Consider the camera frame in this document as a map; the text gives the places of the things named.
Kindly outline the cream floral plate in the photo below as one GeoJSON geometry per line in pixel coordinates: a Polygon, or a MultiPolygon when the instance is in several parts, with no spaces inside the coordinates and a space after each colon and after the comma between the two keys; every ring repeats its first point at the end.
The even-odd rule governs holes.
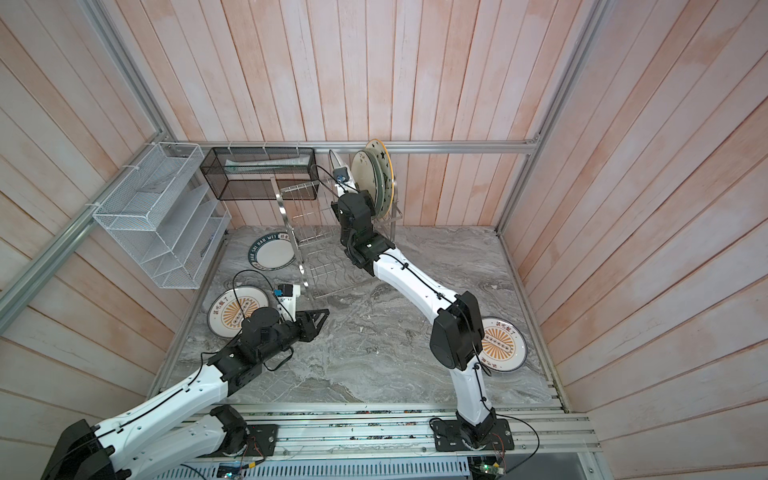
{"type": "Polygon", "coordinates": [[[374,168],[371,159],[366,153],[366,149],[358,151],[351,163],[351,175],[354,177],[356,188],[359,191],[366,191],[373,200],[375,211],[375,186],[374,186],[374,168]]]}

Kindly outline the mint green flower plate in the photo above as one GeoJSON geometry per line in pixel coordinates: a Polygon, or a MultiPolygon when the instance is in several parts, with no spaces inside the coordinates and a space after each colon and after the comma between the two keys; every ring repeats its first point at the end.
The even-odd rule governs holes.
{"type": "Polygon", "coordinates": [[[366,153],[371,159],[374,168],[374,186],[375,186],[375,217],[384,217],[389,209],[391,200],[391,178],[386,156],[383,152],[378,152],[373,148],[367,148],[366,153]]]}

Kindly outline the star pattern orange rim plate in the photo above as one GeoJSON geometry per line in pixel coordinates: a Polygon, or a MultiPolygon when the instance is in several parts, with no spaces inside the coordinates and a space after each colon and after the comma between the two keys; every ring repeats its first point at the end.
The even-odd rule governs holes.
{"type": "Polygon", "coordinates": [[[394,168],[388,150],[380,140],[369,141],[365,151],[369,154],[374,169],[376,217],[383,218],[390,214],[394,204],[394,168]]]}

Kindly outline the white plate green outline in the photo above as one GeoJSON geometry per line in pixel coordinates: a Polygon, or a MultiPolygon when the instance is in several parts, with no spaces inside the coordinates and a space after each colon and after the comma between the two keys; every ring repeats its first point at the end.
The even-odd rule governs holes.
{"type": "Polygon", "coordinates": [[[341,160],[338,154],[330,149],[328,152],[329,162],[332,167],[332,175],[338,182],[345,182],[347,180],[346,164],[341,160]]]}

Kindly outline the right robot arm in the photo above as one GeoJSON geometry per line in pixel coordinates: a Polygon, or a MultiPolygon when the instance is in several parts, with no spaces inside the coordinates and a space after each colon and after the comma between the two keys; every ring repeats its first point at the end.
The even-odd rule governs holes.
{"type": "Polygon", "coordinates": [[[495,414],[480,379],[484,330],[476,296],[469,291],[458,294],[431,279],[375,230],[368,194],[346,191],[331,206],[351,263],[395,288],[430,322],[430,351],[453,382],[457,430],[467,446],[478,448],[490,434],[495,414]]]}

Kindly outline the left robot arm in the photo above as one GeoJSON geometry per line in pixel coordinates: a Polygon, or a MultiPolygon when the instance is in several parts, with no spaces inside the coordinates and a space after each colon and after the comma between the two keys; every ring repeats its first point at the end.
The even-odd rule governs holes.
{"type": "Polygon", "coordinates": [[[151,479],[199,456],[245,452],[248,425],[224,399],[260,375],[267,360],[313,341],[329,314],[298,311],[283,320],[274,308],[255,310],[196,373],[115,417],[67,427],[43,478],[151,479]]]}

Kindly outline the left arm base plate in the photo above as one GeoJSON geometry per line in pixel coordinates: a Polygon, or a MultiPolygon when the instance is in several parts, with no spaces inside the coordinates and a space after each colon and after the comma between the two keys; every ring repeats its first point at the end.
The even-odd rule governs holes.
{"type": "Polygon", "coordinates": [[[236,427],[233,433],[227,433],[218,450],[202,455],[208,457],[269,457],[274,454],[278,439],[277,424],[248,424],[236,427]]]}

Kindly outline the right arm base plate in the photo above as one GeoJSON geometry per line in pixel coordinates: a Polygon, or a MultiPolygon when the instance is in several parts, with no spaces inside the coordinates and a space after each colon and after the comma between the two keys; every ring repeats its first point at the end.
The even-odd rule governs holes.
{"type": "Polygon", "coordinates": [[[433,417],[428,424],[438,452],[514,449],[511,428],[505,419],[489,417],[485,422],[473,426],[461,419],[433,417]]]}

